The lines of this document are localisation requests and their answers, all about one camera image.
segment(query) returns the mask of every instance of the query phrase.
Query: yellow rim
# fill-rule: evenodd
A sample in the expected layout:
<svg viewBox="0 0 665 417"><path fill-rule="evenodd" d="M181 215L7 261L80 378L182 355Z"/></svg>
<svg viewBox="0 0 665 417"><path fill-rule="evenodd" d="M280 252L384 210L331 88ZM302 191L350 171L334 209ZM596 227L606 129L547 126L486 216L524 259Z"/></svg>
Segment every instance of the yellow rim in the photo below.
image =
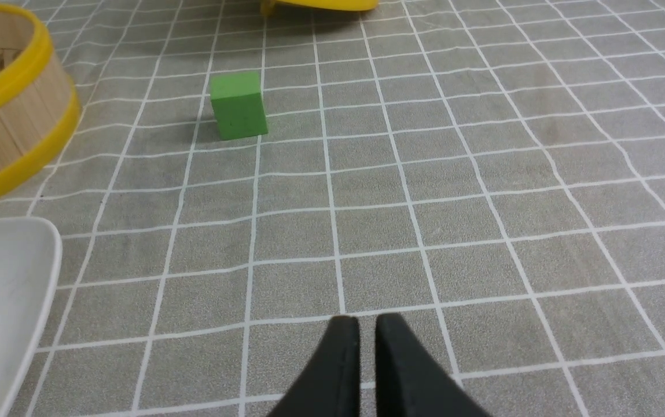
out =
<svg viewBox="0 0 665 417"><path fill-rule="evenodd" d="M54 159L75 132L78 119L80 119L78 93L75 85L70 83L70 103L62 119L57 122L49 135L39 142L39 145L0 172L0 197L26 182Z"/></svg>
<svg viewBox="0 0 665 417"><path fill-rule="evenodd" d="M0 107L19 95L49 63L54 53L52 40L44 24L28 10L12 5L0 5L0 13L10 13L23 16L34 26L31 42L9 66L0 72Z"/></svg>
<svg viewBox="0 0 665 417"><path fill-rule="evenodd" d="M278 3L344 12L364 12L375 9L378 0L278 0Z"/></svg>

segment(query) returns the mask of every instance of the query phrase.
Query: green cube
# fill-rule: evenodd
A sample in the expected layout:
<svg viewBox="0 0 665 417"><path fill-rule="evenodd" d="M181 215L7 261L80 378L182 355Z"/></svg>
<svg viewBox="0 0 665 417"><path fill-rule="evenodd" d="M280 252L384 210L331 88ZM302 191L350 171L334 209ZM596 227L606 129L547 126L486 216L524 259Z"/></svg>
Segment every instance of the green cube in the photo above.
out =
<svg viewBox="0 0 665 417"><path fill-rule="evenodd" d="M268 133L260 76L242 72L210 79L211 106L223 140Z"/></svg>

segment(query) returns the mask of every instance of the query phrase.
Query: yellow object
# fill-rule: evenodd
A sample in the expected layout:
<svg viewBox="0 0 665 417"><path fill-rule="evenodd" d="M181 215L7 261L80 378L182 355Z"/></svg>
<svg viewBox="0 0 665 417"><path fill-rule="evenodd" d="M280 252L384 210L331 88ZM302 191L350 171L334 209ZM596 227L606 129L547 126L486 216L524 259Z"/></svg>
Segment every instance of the yellow object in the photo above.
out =
<svg viewBox="0 0 665 417"><path fill-rule="evenodd" d="M51 161L79 119L75 85L44 24L0 5L0 197Z"/></svg>
<svg viewBox="0 0 665 417"><path fill-rule="evenodd" d="M260 0L260 12L263 13L263 16L271 15L277 3L305 8L364 12L375 9L378 0Z"/></svg>

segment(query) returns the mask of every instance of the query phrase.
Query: gray mat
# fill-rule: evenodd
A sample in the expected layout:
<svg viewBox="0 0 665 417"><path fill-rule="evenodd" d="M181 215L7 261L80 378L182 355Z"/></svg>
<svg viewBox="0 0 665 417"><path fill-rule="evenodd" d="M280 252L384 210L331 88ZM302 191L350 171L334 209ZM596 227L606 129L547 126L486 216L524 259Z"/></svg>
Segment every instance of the gray mat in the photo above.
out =
<svg viewBox="0 0 665 417"><path fill-rule="evenodd" d="M64 237L12 415L263 415L403 312L494 415L665 416L665 0L26 0L84 103L0 217ZM221 142L207 75L260 72Z"/></svg>

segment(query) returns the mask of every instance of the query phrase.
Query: white plate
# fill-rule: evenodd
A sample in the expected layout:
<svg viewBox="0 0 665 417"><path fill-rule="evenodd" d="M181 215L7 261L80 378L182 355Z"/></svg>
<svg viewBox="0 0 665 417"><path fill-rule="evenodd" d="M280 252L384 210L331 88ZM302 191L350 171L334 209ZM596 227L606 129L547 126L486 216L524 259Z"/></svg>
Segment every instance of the white plate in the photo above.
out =
<svg viewBox="0 0 665 417"><path fill-rule="evenodd" d="M62 261L54 225L0 219L0 417L12 406L39 345Z"/></svg>

